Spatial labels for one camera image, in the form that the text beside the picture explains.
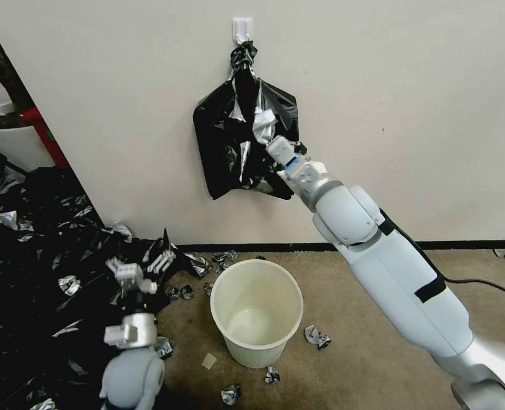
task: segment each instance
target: red object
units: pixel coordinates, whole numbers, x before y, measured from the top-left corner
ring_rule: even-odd
[[[60,150],[59,144],[57,144],[57,142],[53,138],[53,134],[51,133],[51,131],[49,131],[49,127],[43,120],[43,117],[38,111],[38,109],[36,107],[33,107],[29,110],[26,110],[20,115],[20,117],[23,119],[25,123],[27,123],[28,125],[32,125],[34,127],[34,129],[40,136],[43,145],[49,152],[49,155],[51,156],[51,158],[53,158],[55,165],[58,168],[64,168],[64,169],[70,168],[70,164],[66,160],[66,157],[64,156],[63,152]]]

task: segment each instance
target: flower pot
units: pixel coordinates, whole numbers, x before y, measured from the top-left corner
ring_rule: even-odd
[[[0,105],[0,116],[13,111],[11,102]],[[0,153],[25,171],[55,165],[33,126],[0,129]]]

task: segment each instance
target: floor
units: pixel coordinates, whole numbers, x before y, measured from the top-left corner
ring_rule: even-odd
[[[431,251],[448,277],[478,277],[505,286],[505,260],[491,251]],[[165,384],[181,408],[222,409],[220,389],[239,383],[240,409],[458,409],[451,377],[430,356],[407,344],[360,287],[336,252],[263,253],[286,268],[303,293],[304,313],[296,335],[275,363],[276,385],[264,383],[265,369],[236,363],[212,320],[202,280],[178,273],[171,284],[190,284],[195,297],[178,300],[159,315],[159,332],[174,340]],[[238,260],[257,254],[242,253]],[[505,342],[505,293],[480,284],[449,285],[471,315],[471,327]],[[303,328],[315,324],[332,344],[323,351],[307,343]],[[217,358],[207,370],[200,364]]]

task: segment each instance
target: baseboard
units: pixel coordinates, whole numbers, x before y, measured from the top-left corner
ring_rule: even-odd
[[[418,241],[424,250],[432,249],[505,249],[505,240],[475,241]],[[329,243],[270,243],[270,244],[197,244],[179,245],[186,252],[221,252],[233,249],[237,252],[324,252],[335,251]]]

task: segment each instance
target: white wall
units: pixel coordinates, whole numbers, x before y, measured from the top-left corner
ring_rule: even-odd
[[[417,240],[505,239],[505,0],[11,1],[0,41],[105,222],[177,243],[320,241],[308,210],[208,196],[192,125],[228,75],[298,99],[310,153]]]

